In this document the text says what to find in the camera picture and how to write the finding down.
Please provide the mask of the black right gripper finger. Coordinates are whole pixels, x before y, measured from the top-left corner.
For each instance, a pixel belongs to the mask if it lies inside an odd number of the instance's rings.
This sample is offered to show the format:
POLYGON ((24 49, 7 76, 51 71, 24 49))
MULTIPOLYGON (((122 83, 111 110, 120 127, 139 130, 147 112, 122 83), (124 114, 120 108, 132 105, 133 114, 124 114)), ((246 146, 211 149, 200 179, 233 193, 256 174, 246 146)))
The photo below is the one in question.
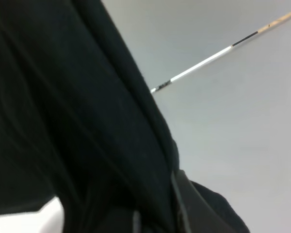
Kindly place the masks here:
POLYGON ((171 176, 177 200, 178 224, 183 233, 207 233, 207 206, 183 170, 171 176))

